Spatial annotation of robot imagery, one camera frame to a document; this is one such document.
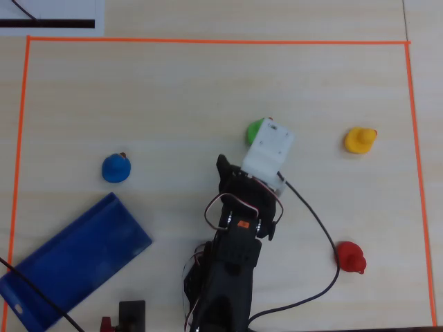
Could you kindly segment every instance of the red rubber duck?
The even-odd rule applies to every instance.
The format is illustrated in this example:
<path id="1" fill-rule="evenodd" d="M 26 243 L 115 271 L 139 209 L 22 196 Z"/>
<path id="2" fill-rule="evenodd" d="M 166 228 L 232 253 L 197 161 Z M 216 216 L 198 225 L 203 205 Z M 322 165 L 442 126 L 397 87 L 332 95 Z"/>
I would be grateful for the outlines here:
<path id="1" fill-rule="evenodd" d="M 346 272 L 365 272 L 366 259 L 362 249 L 355 243 L 344 241 L 337 246 L 340 268 Z"/>

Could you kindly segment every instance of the orange tape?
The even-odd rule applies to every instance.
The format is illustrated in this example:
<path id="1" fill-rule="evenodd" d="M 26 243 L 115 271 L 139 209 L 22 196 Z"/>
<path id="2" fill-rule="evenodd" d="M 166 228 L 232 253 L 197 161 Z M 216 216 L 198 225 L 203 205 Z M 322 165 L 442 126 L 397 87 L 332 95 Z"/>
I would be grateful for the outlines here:
<path id="1" fill-rule="evenodd" d="M 428 273 L 429 305 L 431 306 L 432 325 L 437 326 L 437 315 L 435 313 L 434 285 L 433 285 L 433 273 L 432 273 L 432 262 L 431 262 L 431 246 L 429 244 L 428 217 L 426 214 L 426 200 L 424 198 L 422 159 L 420 158 L 420 146 L 418 141 L 418 130 L 417 130 L 417 116 L 415 113 L 413 75 L 410 69 L 410 56 L 409 56 L 408 44 L 404 44 L 404 52 L 406 56 L 406 70 L 408 71 L 410 112 L 413 118 L 415 157 L 417 159 L 418 183 L 420 188 L 420 199 L 422 201 L 424 251 L 426 253 L 426 268 Z"/>
<path id="2" fill-rule="evenodd" d="M 171 38 L 110 38 L 110 37 L 31 37 L 41 42 L 136 42 L 182 44 L 242 44 L 242 45 L 406 45 L 410 41 L 334 41 L 334 40 L 217 40 Z"/>
<path id="3" fill-rule="evenodd" d="M 28 80 L 29 51 L 31 41 L 41 42 L 139 42 L 139 43 L 182 43 L 182 44 L 243 44 L 243 45 L 404 45 L 406 55 L 406 69 L 408 72 L 410 110 L 413 121 L 415 156 L 417 159 L 417 171 L 419 179 L 420 199 L 422 204 L 423 231 L 426 253 L 426 267 L 428 273 L 428 291 L 429 302 L 431 306 L 431 317 L 433 326 L 437 326 L 437 316 L 435 313 L 435 299 L 433 290 L 433 272 L 431 265 L 431 249 L 429 244 L 428 219 L 426 215 L 426 200 L 424 196 L 422 162 L 420 158 L 417 117 L 415 114 L 415 102 L 413 92 L 413 79 L 410 69 L 409 44 L 410 41 L 276 41 L 276 40 L 213 40 L 213 39 L 161 39 L 161 38 L 94 38 L 94 37 L 26 37 L 26 51 L 23 70 L 23 80 L 21 83 L 21 100 L 19 113 L 19 128 L 17 133 L 17 153 L 15 157 L 15 177 L 14 194 L 12 200 L 11 229 L 9 238 L 8 263 L 12 264 L 12 254 L 14 250 L 15 221 L 17 215 L 17 198 L 19 191 L 19 173 L 21 156 L 21 139 L 23 133 L 24 107 L 26 97 L 26 83 Z M 1 323 L 1 332 L 6 332 L 6 322 L 8 316 L 8 305 L 3 303 L 3 319 Z"/>
<path id="4" fill-rule="evenodd" d="M 24 68 L 23 68 L 23 80 L 21 81 L 19 130 L 17 133 L 17 152 L 15 154 L 14 194 L 13 194 L 13 198 L 12 198 L 11 230 L 9 233 L 8 263 L 11 265 L 12 265 L 12 253 L 14 251 L 15 219 L 16 219 L 16 215 L 17 215 L 17 197 L 19 195 L 21 137 L 22 137 L 22 133 L 23 133 L 23 115 L 24 115 L 24 110 L 25 110 L 26 82 L 28 80 L 29 48 L 30 48 L 30 36 L 27 36 L 26 37 L 26 50 L 25 50 L 25 64 L 24 64 Z M 6 320 L 7 320 L 6 318 L 7 317 L 8 317 L 8 305 L 6 304 L 6 301 L 4 301 L 3 302 L 3 317 L 1 320 L 1 332 L 6 332 Z"/>

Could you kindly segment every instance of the yellow rubber duck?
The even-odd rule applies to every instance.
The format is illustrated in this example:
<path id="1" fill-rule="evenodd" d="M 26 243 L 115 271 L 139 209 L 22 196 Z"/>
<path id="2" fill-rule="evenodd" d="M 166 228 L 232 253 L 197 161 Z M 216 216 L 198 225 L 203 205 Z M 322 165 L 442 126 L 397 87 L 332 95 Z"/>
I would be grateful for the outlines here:
<path id="1" fill-rule="evenodd" d="M 347 133 L 345 147 L 353 154 L 366 154 L 371 150 L 377 137 L 377 130 L 369 128 L 355 127 Z"/>

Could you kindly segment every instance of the blue plastic box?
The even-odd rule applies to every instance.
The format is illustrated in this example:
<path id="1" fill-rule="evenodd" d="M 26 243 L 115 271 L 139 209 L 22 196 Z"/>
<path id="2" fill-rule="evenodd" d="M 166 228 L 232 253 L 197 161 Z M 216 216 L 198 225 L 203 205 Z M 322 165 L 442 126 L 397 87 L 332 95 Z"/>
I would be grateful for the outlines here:
<path id="1" fill-rule="evenodd" d="M 68 312 L 151 243 L 110 193 L 16 269 Z M 0 295 L 29 331 L 45 331 L 61 318 L 13 272 L 0 279 Z M 17 304 L 22 313 L 17 312 Z"/>

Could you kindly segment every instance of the wire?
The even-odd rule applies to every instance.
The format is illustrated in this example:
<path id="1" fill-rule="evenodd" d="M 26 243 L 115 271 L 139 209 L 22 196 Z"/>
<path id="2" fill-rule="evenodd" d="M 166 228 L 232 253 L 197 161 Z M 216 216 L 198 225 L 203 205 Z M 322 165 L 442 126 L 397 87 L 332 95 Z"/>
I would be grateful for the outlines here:
<path id="1" fill-rule="evenodd" d="M 263 186 L 268 192 L 270 192 L 270 193 L 275 197 L 276 201 L 278 202 L 278 205 L 280 206 L 280 209 L 281 209 L 282 211 L 281 211 L 281 213 L 280 213 L 280 216 L 279 216 L 279 217 L 277 218 L 277 220 L 275 221 L 275 224 L 277 225 L 278 222 L 280 221 L 280 219 L 282 218 L 282 216 L 283 216 L 283 212 L 284 212 L 284 208 L 283 208 L 283 204 L 282 204 L 282 202 L 281 202 L 280 199 L 278 198 L 277 194 L 276 194 L 275 192 L 273 192 L 273 191 L 271 190 L 270 187 L 268 187 L 267 185 L 265 185 L 262 181 L 260 181 L 260 180 L 259 180 L 258 178 L 256 178 L 256 177 L 253 177 L 253 179 L 254 179 L 255 181 L 257 181 L 261 186 Z"/>
<path id="2" fill-rule="evenodd" d="M 5 261 L 1 257 L 0 257 L 0 263 L 9 268 L 13 273 L 18 275 L 24 282 L 26 282 L 28 286 L 30 286 L 42 299 L 44 299 L 50 306 L 52 306 L 55 309 L 55 311 L 57 311 L 60 315 L 65 317 L 68 320 L 68 322 L 70 322 L 72 326 L 74 326 L 77 329 L 77 331 L 84 332 L 84 330 L 75 322 L 75 320 L 73 320 L 67 313 L 65 313 L 57 304 L 55 304 L 49 298 L 47 298 L 47 296 L 43 294 L 40 291 L 40 289 L 36 287 L 36 285 L 34 285 L 27 277 L 22 275 L 22 273 L 19 272 L 14 266 L 10 265 L 7 261 Z"/>
<path id="3" fill-rule="evenodd" d="M 200 300 L 200 297 L 198 297 L 198 298 L 195 300 L 194 306 L 192 307 L 191 311 L 188 313 L 188 316 L 186 316 L 186 320 L 185 320 L 185 332 L 186 332 L 186 330 L 188 329 L 188 322 L 189 322 L 189 319 L 190 319 L 192 313 L 194 312 L 195 308 L 197 307 L 197 303 L 199 303 L 199 300 Z"/>
<path id="4" fill-rule="evenodd" d="M 15 4 L 18 7 L 18 9 L 20 9 L 23 13 L 25 13 L 27 17 L 29 17 L 30 19 L 32 19 L 32 20 L 34 20 L 36 22 L 39 21 L 34 16 L 32 16 L 25 8 L 21 7 L 15 0 L 11 0 L 11 1 L 12 1 L 13 4 Z"/>
<path id="5" fill-rule="evenodd" d="M 181 271 L 181 301 L 183 302 L 183 313 L 185 315 L 185 319 L 186 319 L 186 311 L 185 311 L 185 270 L 186 270 L 186 266 L 188 265 L 189 261 L 192 258 L 195 258 L 197 255 L 202 255 L 204 253 L 204 251 L 199 251 L 197 252 L 197 249 L 200 248 L 202 245 L 200 244 L 199 246 L 197 246 L 195 248 L 194 254 L 189 257 L 189 259 L 186 261 L 185 266 L 183 267 L 183 271 Z"/>
<path id="6" fill-rule="evenodd" d="M 221 194 L 218 194 L 216 197 L 214 197 L 214 198 L 212 199 L 212 201 L 209 202 L 208 206 L 207 206 L 206 209 L 205 209 L 205 214 L 204 214 L 204 216 L 205 216 L 205 221 L 206 221 L 206 223 L 207 223 L 207 224 L 208 224 L 213 230 L 226 230 L 226 228 L 222 228 L 222 227 L 216 227 L 216 226 L 214 226 L 214 225 L 208 220 L 208 217 L 206 216 L 207 213 L 208 213 L 208 211 L 209 211 L 209 209 L 210 209 L 210 207 L 213 206 L 213 204 L 214 204 L 218 199 L 220 199 L 220 198 L 223 197 L 223 196 L 230 196 L 230 197 L 233 197 L 233 198 L 236 199 L 239 203 L 243 204 L 243 205 L 246 206 L 247 208 L 250 208 L 251 210 L 254 210 L 254 212 L 255 212 L 255 218 L 258 218 L 258 214 L 259 214 L 259 212 L 258 212 L 258 209 L 257 209 L 255 206 L 253 206 L 253 205 L 251 205 L 251 204 L 248 204 L 248 203 L 245 202 L 245 201 L 242 201 L 241 199 L 239 199 L 238 197 L 236 197 L 234 194 L 231 194 L 230 192 L 223 192 L 223 193 L 221 193 Z"/>
<path id="7" fill-rule="evenodd" d="M 338 259 L 338 253 L 337 253 L 337 248 L 335 247 L 334 242 L 332 241 L 329 233 L 327 232 L 325 226 L 322 224 L 322 222 L 320 221 L 320 218 L 318 218 L 317 214 L 314 212 L 314 210 L 312 209 L 312 207 L 308 204 L 308 202 L 306 202 L 306 200 L 301 197 L 301 195 L 297 192 L 297 190 L 292 186 L 291 183 L 289 183 L 288 181 L 286 181 L 283 177 L 283 175 L 278 172 L 277 175 L 280 177 L 280 179 L 288 186 L 288 188 L 290 190 L 292 190 L 294 192 L 294 194 L 302 201 L 303 204 L 306 205 L 306 207 L 308 208 L 308 210 L 312 213 L 312 215 L 314 216 L 314 218 L 317 220 L 318 224 L 320 225 L 320 227 L 322 228 L 323 232 L 325 232 L 327 239 L 329 240 L 329 242 L 331 243 L 331 247 L 332 250 L 334 251 L 334 256 L 335 256 L 335 260 L 337 263 L 337 271 L 335 272 L 335 276 L 333 278 L 333 280 L 331 281 L 331 283 L 328 285 L 328 287 L 326 287 L 324 290 L 322 290 L 321 292 L 319 292 L 319 294 L 308 297 L 307 299 L 304 299 L 302 301 L 296 302 L 294 304 L 290 304 L 287 306 L 281 306 L 279 308 L 274 308 L 274 309 L 269 309 L 269 310 L 265 310 L 262 311 L 260 313 L 256 313 L 254 316 L 252 316 L 251 318 L 249 318 L 248 321 L 248 325 L 251 324 L 251 322 L 263 315 L 268 315 L 270 313 L 277 313 L 278 311 L 283 311 L 283 310 L 287 310 L 287 309 L 291 309 L 291 308 L 295 308 L 296 306 L 300 306 L 302 304 L 305 304 L 307 302 L 310 302 L 314 299 L 318 299 L 320 296 L 324 295 L 325 293 L 328 292 L 329 289 L 332 288 L 332 286 L 335 284 L 335 282 L 337 281 L 338 278 L 338 274 L 340 273 L 340 261 Z"/>

